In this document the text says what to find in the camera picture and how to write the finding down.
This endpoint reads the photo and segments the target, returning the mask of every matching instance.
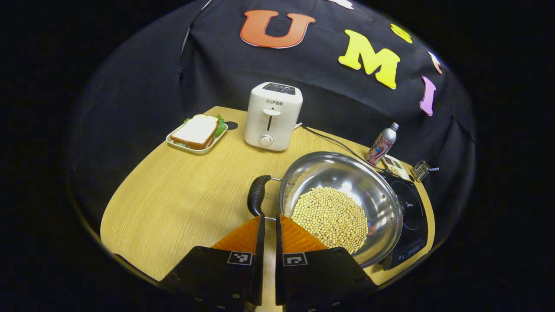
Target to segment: white toaster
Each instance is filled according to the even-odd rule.
[[[289,147],[301,111],[298,88],[274,82],[257,85],[250,92],[245,141],[270,150]]]

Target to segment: metal bowl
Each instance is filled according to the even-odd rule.
[[[352,254],[361,267],[385,258],[395,247],[403,226],[401,204],[389,184],[369,165],[334,152],[315,152],[297,159],[280,187],[281,213],[291,218],[297,198],[310,188],[331,187],[352,198],[368,219],[369,233]]]

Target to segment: pot handle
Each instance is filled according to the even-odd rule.
[[[281,181],[281,179],[274,178],[270,175],[261,175],[254,179],[253,183],[250,185],[249,197],[246,200],[246,205],[250,213],[255,217],[262,214],[262,201],[266,193],[264,186],[266,186],[266,182],[269,180]]]

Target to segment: letter m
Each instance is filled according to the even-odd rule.
[[[376,73],[376,79],[391,89],[397,88],[395,74],[397,63],[401,60],[399,56],[389,49],[382,49],[375,53],[366,37],[349,29],[346,29],[345,33],[349,35],[349,46],[345,55],[339,57],[339,63],[353,69],[360,69],[360,56],[366,74],[373,73],[381,66],[380,71]]]

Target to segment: induction cooktop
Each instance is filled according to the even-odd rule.
[[[390,270],[414,256],[428,239],[428,222],[422,199],[413,182],[387,174],[380,174],[389,183],[401,203],[403,229],[393,251],[381,262],[384,270]]]

